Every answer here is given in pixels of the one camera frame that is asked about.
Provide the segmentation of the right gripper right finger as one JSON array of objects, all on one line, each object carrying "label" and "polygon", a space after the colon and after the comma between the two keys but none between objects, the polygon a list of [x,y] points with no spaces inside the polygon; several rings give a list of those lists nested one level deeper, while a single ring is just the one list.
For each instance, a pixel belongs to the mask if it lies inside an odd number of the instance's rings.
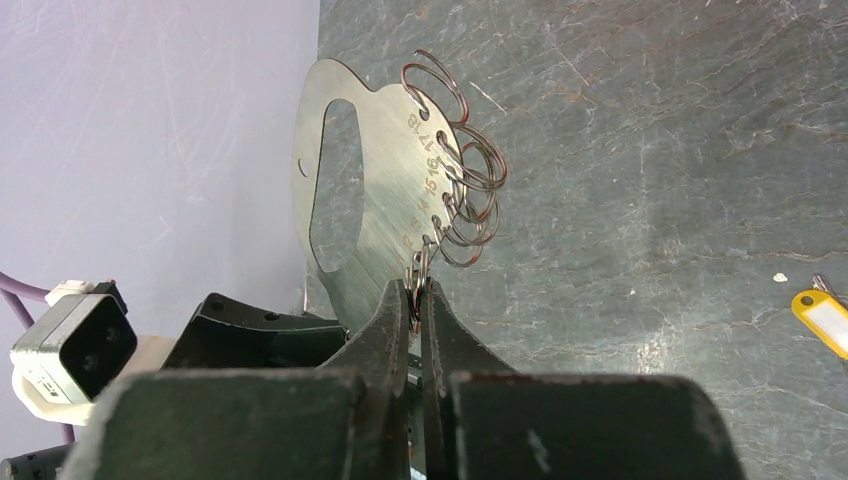
[{"label": "right gripper right finger", "polygon": [[441,285],[432,278],[421,293],[421,324],[425,473],[428,479],[455,479],[456,420],[450,375],[515,370],[457,319]]}]

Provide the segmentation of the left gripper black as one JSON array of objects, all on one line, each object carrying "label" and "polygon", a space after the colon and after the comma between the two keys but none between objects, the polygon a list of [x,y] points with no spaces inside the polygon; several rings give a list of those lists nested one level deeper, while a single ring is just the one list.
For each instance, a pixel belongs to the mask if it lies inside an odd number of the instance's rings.
[{"label": "left gripper black", "polygon": [[162,368],[315,368],[346,343],[336,320],[257,308],[219,293],[194,311]]}]

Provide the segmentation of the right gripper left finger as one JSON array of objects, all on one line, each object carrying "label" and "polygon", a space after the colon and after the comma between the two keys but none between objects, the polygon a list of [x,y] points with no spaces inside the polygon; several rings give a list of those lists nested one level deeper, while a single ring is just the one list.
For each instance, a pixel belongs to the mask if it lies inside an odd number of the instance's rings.
[{"label": "right gripper left finger", "polygon": [[346,444],[346,479],[408,479],[410,307],[401,280],[391,280],[371,320],[327,362],[355,376]]}]

